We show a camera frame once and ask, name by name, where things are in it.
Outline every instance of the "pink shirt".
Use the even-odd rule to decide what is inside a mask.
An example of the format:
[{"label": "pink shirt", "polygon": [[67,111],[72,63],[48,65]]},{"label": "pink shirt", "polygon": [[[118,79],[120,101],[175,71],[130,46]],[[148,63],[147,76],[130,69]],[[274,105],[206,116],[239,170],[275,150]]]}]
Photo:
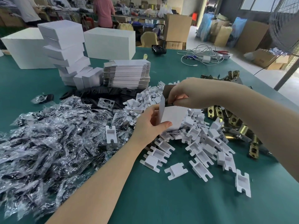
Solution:
[{"label": "pink shirt", "polygon": [[111,0],[94,0],[94,10],[98,16],[98,24],[101,27],[112,27],[111,15],[115,14]]}]

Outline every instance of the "white shirt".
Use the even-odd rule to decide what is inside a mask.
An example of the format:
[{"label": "white shirt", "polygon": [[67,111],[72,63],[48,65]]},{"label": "white shirt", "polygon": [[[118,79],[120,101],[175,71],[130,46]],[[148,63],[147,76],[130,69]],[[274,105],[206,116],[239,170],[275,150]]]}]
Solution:
[{"label": "white shirt", "polygon": [[21,12],[24,22],[41,20],[33,7],[37,7],[34,0],[13,0]]}]

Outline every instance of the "concrete floor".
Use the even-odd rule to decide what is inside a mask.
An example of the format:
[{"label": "concrete floor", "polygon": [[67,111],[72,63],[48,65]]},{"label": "concrete floor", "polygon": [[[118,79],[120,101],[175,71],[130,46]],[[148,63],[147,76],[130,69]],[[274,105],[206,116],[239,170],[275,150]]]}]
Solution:
[{"label": "concrete floor", "polygon": [[[193,49],[196,48],[200,44],[206,44],[206,45],[213,45],[211,42],[202,42],[199,38],[195,37],[196,35],[196,27],[191,26],[186,49]],[[216,47],[217,50],[227,50],[230,53],[233,54],[231,59],[235,61],[237,64],[239,64],[241,67],[246,69],[252,74],[255,74],[262,68],[259,66],[256,66],[255,64],[252,64],[248,60],[246,60],[243,55],[238,52],[235,49],[231,49],[228,47]],[[274,87],[279,80],[283,77],[285,74],[285,71],[282,70],[261,70],[259,73],[256,74],[256,77],[265,82],[270,87]],[[281,87],[279,92],[288,98],[290,101],[295,103],[297,106],[299,106],[299,70],[292,75],[292,77]]]}]

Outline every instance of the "green work table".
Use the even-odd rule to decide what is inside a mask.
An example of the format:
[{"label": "green work table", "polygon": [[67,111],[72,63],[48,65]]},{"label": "green work table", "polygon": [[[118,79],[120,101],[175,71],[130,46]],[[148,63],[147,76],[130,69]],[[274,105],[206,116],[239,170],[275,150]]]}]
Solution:
[{"label": "green work table", "polygon": [[[189,67],[181,63],[181,55],[176,50],[156,57],[149,48],[136,48],[134,59],[148,55],[151,62],[150,85],[159,81],[170,83],[182,81],[186,77],[200,77],[202,74],[224,77],[229,70],[240,70],[243,83],[252,86],[257,92],[299,111],[299,108],[257,79],[232,60],[214,66]],[[91,59],[92,67],[103,67],[106,60]],[[8,132],[10,124],[21,113],[38,111],[42,105],[34,105],[30,100],[39,94],[53,93],[55,102],[70,89],[64,86],[57,69],[20,70],[11,56],[0,57],[0,131]],[[139,161],[146,151],[142,151],[125,183],[109,223],[143,224],[182,224],[182,223],[298,223],[299,184],[278,163],[275,158],[260,155],[258,161],[247,158],[249,145],[230,142],[228,145],[236,152],[236,168],[250,176],[252,198],[237,192],[235,174],[223,172],[215,163],[209,167],[213,178],[208,182],[200,179],[192,170],[189,160],[192,157],[185,150],[187,144],[180,140],[171,141],[176,148],[168,162],[159,167],[160,173],[143,166]],[[169,181],[164,169],[175,163],[184,163],[188,173]],[[17,222],[12,215],[3,221],[4,207],[0,209],[0,223],[33,223],[32,215]],[[44,223],[44,217],[37,223]]]}]

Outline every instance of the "blue plastic bag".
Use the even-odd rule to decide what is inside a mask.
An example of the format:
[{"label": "blue plastic bag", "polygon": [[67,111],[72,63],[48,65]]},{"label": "blue plastic bag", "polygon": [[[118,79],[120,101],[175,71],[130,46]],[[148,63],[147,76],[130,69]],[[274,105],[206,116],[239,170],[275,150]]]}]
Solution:
[{"label": "blue plastic bag", "polygon": [[202,17],[202,22],[198,28],[196,37],[201,38],[202,41],[207,40],[207,36],[211,29],[212,18],[214,17],[213,13],[205,13]]},{"label": "blue plastic bag", "polygon": [[233,30],[231,31],[231,34],[229,36],[226,46],[229,46],[230,48],[235,47],[243,29],[244,29],[246,21],[247,21],[247,19],[241,19],[240,17],[237,17],[235,19],[235,22],[232,26]]}]

